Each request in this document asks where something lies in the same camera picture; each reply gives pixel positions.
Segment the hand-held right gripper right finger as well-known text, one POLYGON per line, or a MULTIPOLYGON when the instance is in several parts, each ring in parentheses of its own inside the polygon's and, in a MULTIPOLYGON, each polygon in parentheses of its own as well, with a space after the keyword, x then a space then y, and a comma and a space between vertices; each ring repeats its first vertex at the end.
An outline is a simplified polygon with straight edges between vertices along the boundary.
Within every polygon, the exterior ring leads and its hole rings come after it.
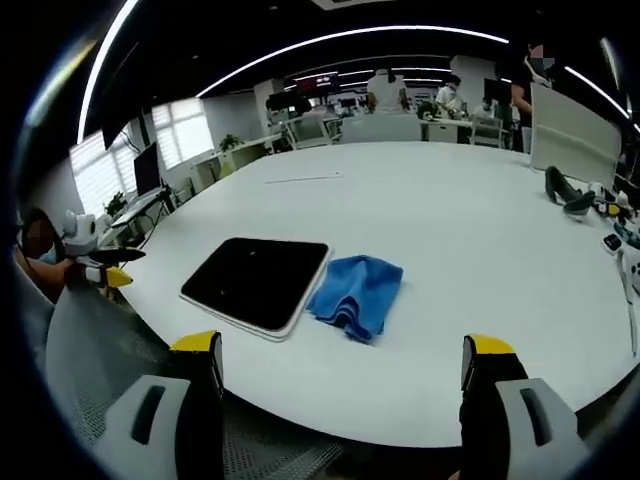
POLYGON ((507 342, 464 337, 461 393, 460 479, 568 479, 588 459, 573 410, 507 342))

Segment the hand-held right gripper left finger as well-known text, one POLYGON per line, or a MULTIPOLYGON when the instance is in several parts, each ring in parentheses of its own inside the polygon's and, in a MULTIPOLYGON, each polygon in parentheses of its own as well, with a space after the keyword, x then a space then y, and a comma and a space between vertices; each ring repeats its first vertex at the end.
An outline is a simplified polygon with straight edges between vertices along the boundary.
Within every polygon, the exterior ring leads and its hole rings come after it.
POLYGON ((222 479, 224 374, 217 330, 169 348, 169 374, 144 375, 108 409, 93 453, 114 479, 222 479))

